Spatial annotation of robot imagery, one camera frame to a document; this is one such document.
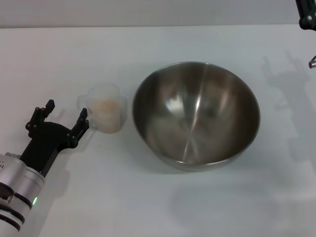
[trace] white tabletop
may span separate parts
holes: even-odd
[[[72,127],[79,95],[120,86],[128,118],[113,135],[90,129],[62,151],[21,237],[314,237],[316,33],[298,25],[0,30],[0,151],[21,154],[25,124]],[[234,162],[186,173],[137,134],[131,102],[154,70],[181,61],[224,67],[253,90],[261,126]]]

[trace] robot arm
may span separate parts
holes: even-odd
[[[36,108],[26,124],[31,141],[21,156],[0,155],[0,236],[19,232],[37,196],[45,176],[58,153],[75,148],[89,129],[87,109],[83,109],[73,129],[44,120],[55,108],[50,100],[46,108]]]
[[[316,3],[315,0],[296,0],[300,14],[300,27],[303,30],[316,31]],[[310,68],[316,68],[316,56],[309,62]]]

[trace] stainless steel bowl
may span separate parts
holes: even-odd
[[[150,74],[133,101],[135,127],[166,163],[198,171],[241,154],[255,139],[258,102],[233,73],[183,62]]]

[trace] translucent cup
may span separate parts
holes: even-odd
[[[103,83],[89,90],[80,103],[89,110],[92,125],[103,133],[115,133],[120,130],[119,87],[112,83]]]

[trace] green indicator light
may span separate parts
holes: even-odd
[[[35,205],[36,201],[38,200],[38,197],[36,197],[33,201],[33,205]]]

